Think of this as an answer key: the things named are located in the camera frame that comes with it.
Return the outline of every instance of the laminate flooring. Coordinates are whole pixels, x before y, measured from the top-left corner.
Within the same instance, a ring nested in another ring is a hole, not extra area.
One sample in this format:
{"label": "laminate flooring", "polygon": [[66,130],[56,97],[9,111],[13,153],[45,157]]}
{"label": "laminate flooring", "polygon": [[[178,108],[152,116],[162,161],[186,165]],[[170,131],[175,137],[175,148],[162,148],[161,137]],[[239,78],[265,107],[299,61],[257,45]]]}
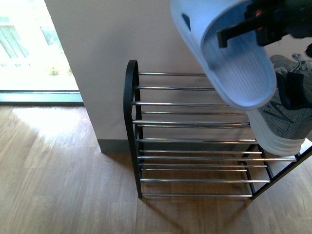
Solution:
{"label": "laminate flooring", "polygon": [[0,106],[0,234],[312,234],[311,167],[253,201],[138,199],[130,155],[100,152],[85,108]]}

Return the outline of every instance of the baseboard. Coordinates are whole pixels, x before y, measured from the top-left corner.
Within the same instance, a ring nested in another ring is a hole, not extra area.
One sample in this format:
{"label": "baseboard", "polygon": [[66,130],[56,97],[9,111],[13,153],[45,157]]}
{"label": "baseboard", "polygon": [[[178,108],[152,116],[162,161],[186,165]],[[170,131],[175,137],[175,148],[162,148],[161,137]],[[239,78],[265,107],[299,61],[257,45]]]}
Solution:
{"label": "baseboard", "polygon": [[101,152],[104,154],[130,153],[128,140],[97,139]]}
{"label": "baseboard", "polygon": [[[103,140],[98,139],[101,152],[104,154],[130,153],[128,140]],[[222,145],[222,144],[144,144],[146,150],[185,150],[185,151],[245,151],[248,145]]]}

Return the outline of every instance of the metal shoe rack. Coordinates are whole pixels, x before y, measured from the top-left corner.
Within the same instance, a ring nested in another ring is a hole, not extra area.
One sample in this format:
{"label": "metal shoe rack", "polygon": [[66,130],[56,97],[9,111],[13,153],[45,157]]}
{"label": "metal shoe rack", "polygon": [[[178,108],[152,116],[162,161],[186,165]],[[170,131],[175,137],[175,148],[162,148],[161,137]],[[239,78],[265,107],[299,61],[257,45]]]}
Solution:
{"label": "metal shoe rack", "polygon": [[[198,138],[193,130],[234,131],[250,128],[247,121],[220,121],[242,116],[224,103],[149,102],[141,92],[213,92],[213,88],[144,86],[140,77],[202,77],[204,74],[139,72],[136,60],[128,63],[124,89],[124,119],[131,151],[138,197],[208,196],[255,199],[312,154],[312,147],[291,157],[263,151],[255,139]],[[211,111],[215,108],[226,111]],[[217,121],[202,121],[215,117]],[[152,137],[153,130],[164,132]],[[167,137],[166,131],[185,131],[183,137]]]}

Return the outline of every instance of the white wall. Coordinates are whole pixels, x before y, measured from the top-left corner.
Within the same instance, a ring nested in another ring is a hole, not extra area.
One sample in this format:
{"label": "white wall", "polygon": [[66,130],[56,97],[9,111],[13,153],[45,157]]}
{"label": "white wall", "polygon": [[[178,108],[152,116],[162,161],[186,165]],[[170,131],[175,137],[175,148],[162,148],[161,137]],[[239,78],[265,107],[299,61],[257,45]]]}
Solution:
{"label": "white wall", "polygon": [[[202,72],[180,38],[168,0],[45,0],[98,139],[126,139],[122,96],[129,60],[140,71]],[[286,39],[269,55],[303,53]]]}

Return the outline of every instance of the sunlight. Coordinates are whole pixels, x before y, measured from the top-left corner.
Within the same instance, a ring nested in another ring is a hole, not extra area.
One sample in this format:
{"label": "sunlight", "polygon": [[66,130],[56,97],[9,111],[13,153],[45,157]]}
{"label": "sunlight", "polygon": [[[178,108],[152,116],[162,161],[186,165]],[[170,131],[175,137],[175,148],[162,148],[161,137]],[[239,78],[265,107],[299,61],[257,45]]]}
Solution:
{"label": "sunlight", "polygon": [[44,0],[0,0],[2,90],[78,90]]}

